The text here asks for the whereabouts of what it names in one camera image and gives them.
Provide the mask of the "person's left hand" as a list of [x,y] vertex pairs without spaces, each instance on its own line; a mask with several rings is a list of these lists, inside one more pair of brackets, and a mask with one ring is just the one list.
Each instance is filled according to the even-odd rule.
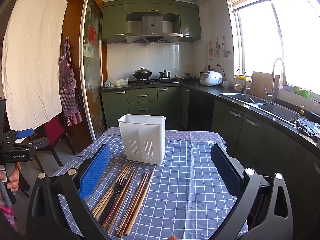
[[16,203],[14,193],[18,191],[20,168],[19,163],[1,165],[1,202],[8,207]]

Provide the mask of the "pink sleeve left forearm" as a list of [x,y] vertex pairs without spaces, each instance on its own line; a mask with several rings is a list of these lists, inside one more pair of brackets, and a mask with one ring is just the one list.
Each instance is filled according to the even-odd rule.
[[3,214],[5,215],[7,220],[9,221],[9,223],[11,224],[11,226],[15,230],[17,230],[16,224],[15,224],[14,211],[13,211],[12,207],[6,206],[4,202],[1,202],[0,208],[3,211]]

